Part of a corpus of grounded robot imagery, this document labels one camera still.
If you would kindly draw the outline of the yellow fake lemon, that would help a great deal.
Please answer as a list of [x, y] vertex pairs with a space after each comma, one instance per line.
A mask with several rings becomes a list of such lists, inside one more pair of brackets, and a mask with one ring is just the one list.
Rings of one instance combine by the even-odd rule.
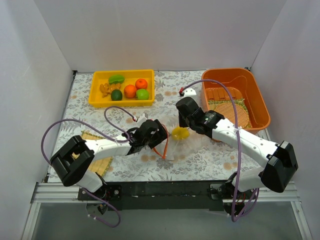
[[175, 141], [185, 140], [190, 136], [189, 129], [187, 127], [176, 127], [172, 130], [171, 136]]

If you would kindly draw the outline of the clear zip top bag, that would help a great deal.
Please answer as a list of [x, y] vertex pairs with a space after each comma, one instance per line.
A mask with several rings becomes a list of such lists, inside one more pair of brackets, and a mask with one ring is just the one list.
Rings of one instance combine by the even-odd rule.
[[209, 138], [206, 135], [196, 133], [188, 127], [190, 136], [187, 139], [176, 141], [172, 138], [172, 130], [179, 127], [177, 116], [167, 116], [159, 119], [167, 132], [167, 139], [152, 149], [152, 157], [165, 161], [177, 161], [180, 158], [195, 154], [202, 148], [209, 148], [223, 142]]

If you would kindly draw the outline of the light green fake apple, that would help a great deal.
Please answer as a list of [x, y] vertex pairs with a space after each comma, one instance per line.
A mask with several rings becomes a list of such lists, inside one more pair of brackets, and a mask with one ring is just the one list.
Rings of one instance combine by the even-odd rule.
[[142, 101], [148, 100], [149, 96], [150, 96], [149, 92], [144, 88], [138, 89], [136, 91], [136, 97], [138, 100], [142, 100]]

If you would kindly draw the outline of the orange fake tangerine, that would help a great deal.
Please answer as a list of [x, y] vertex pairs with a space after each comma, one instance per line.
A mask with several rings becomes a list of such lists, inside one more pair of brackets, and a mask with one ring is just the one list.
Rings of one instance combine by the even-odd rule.
[[144, 78], [139, 78], [135, 81], [135, 87], [137, 90], [140, 89], [147, 89], [148, 88], [148, 82]]
[[137, 88], [133, 84], [128, 84], [124, 87], [123, 92], [126, 98], [132, 99], [136, 97]]

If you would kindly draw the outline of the dark green fake avocado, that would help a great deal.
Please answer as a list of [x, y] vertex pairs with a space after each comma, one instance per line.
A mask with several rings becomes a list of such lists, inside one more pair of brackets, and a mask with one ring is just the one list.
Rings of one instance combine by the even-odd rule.
[[121, 101], [123, 99], [123, 93], [119, 89], [114, 89], [110, 94], [112, 101]]

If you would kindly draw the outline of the green fake pepper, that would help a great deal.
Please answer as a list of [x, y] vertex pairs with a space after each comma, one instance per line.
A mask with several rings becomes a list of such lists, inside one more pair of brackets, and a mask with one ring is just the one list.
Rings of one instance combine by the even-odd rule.
[[121, 74], [115, 74], [108, 78], [108, 84], [122, 84], [125, 81], [125, 77]]

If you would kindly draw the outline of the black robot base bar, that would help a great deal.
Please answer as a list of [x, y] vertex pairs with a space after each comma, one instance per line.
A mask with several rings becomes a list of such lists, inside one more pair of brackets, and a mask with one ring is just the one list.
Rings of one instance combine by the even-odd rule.
[[225, 180], [122, 181], [109, 182], [88, 195], [78, 192], [79, 201], [99, 197], [117, 210], [230, 210], [234, 191]]

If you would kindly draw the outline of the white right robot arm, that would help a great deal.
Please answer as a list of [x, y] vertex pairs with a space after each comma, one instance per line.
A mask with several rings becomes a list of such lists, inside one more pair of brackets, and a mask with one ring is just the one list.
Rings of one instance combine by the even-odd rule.
[[191, 97], [180, 99], [175, 106], [180, 127], [189, 127], [197, 134], [237, 148], [259, 164], [258, 168], [231, 177], [231, 183], [226, 186], [230, 198], [237, 199], [248, 190], [263, 187], [282, 193], [298, 170], [295, 151], [289, 142], [278, 144], [236, 128], [222, 114], [213, 110], [204, 112]]

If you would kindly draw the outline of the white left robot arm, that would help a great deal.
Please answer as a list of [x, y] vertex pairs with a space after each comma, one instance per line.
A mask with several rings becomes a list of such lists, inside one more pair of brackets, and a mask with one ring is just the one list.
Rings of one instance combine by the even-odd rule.
[[147, 119], [138, 128], [121, 134], [115, 140], [85, 140], [80, 135], [70, 138], [50, 159], [51, 166], [65, 187], [78, 185], [95, 200], [106, 196], [106, 183], [98, 173], [89, 170], [91, 163], [115, 156], [129, 156], [143, 148], [153, 149], [168, 138], [164, 126]]

